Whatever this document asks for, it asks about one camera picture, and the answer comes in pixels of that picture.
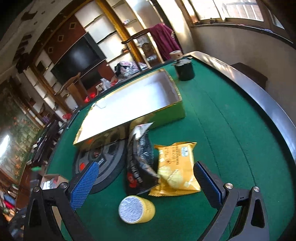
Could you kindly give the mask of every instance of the metal bolt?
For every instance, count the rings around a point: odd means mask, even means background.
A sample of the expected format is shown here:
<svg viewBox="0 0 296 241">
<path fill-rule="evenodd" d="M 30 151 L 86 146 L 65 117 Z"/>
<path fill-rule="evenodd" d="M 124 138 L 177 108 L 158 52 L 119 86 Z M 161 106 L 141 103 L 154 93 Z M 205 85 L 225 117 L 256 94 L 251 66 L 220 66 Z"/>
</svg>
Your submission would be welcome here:
<svg viewBox="0 0 296 241">
<path fill-rule="evenodd" d="M 68 186 L 68 183 L 67 182 L 62 182 L 60 185 L 60 188 L 66 188 Z"/>
<path fill-rule="evenodd" d="M 253 190 L 254 190 L 255 192 L 260 192 L 260 188 L 257 187 L 257 186 L 253 187 Z"/>
<path fill-rule="evenodd" d="M 39 190 L 40 190 L 39 186 L 36 186 L 36 187 L 33 188 L 33 192 L 39 192 Z"/>
<path fill-rule="evenodd" d="M 231 183 L 226 183 L 225 186 L 228 189 L 232 189 L 233 188 L 233 185 Z"/>
</svg>

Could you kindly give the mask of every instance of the black snack bag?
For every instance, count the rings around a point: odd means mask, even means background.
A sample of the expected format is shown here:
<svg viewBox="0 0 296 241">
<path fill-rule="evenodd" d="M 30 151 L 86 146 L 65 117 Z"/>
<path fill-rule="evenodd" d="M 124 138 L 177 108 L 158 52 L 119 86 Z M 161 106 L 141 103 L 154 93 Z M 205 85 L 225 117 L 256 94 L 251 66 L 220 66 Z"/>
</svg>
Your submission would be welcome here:
<svg viewBox="0 0 296 241">
<path fill-rule="evenodd" d="M 128 139 L 127 194 L 138 195 L 158 185 L 158 175 L 153 170 L 153 149 L 148 138 L 152 123 L 136 126 Z"/>
</svg>

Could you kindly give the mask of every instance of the small cardboard box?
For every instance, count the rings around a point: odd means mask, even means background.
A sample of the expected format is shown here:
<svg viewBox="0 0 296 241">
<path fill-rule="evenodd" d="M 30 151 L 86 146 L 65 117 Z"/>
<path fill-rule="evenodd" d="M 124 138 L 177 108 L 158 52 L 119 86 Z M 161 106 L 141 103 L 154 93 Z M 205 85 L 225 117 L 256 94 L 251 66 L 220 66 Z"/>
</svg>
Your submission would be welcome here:
<svg viewBox="0 0 296 241">
<path fill-rule="evenodd" d="M 165 69 L 146 74 L 95 102 L 73 145 L 89 150 L 125 139 L 136 125 L 155 128 L 185 117 L 179 90 Z"/>
<path fill-rule="evenodd" d="M 43 183 L 46 181 L 50 181 L 51 179 L 53 179 L 54 177 L 58 176 L 57 178 L 57 185 L 61 184 L 62 182 L 69 182 L 66 178 L 64 178 L 63 176 L 59 175 L 59 174 L 46 174 L 42 177 L 41 179 L 41 184 L 40 187 L 42 188 Z M 57 224 L 59 225 L 59 228 L 61 229 L 61 224 L 62 224 L 62 217 L 59 214 L 59 210 L 57 207 L 52 207 L 52 211 L 54 213 L 54 217 L 57 221 Z"/>
</svg>

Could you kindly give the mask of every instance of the pool table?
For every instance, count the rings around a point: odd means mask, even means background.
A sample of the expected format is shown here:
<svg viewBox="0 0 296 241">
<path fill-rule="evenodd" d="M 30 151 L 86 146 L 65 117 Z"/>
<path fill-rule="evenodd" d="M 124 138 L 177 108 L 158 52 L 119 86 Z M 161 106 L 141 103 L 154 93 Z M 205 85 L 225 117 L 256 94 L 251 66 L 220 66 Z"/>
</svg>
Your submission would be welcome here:
<svg viewBox="0 0 296 241">
<path fill-rule="evenodd" d="M 94 101 L 156 68 L 165 68 L 180 91 L 186 117 L 152 129 L 152 144 L 197 142 L 195 161 L 202 160 L 222 181 L 245 189 L 259 186 L 270 240 L 277 240 L 295 213 L 295 126 L 263 89 L 237 70 L 201 52 L 188 56 L 193 57 L 195 72 L 190 81 L 179 81 L 168 61 L 117 84 L 82 108 L 56 145 L 48 173 L 72 178 L 77 153 L 73 141 Z M 154 203 L 155 217 L 147 223 L 126 224 L 118 215 L 119 203 L 126 197 L 124 173 L 125 169 L 107 188 L 89 195 L 77 210 L 95 240 L 196 241 L 216 213 L 203 192 L 176 197 L 143 194 Z M 238 212 L 236 208 L 222 240 L 227 240 Z M 63 225 L 62 233 L 71 240 Z"/>
</svg>

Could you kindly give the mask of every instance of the tv screen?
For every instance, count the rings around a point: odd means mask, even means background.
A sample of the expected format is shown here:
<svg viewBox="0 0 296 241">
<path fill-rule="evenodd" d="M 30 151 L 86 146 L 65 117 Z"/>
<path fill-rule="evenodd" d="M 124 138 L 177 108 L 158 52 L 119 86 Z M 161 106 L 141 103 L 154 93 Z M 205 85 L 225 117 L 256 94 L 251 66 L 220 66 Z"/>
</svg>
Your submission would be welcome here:
<svg viewBox="0 0 296 241">
<path fill-rule="evenodd" d="M 64 84 L 78 72 L 83 75 L 105 58 L 89 33 L 86 33 L 60 58 L 51 72 L 61 84 Z"/>
</svg>

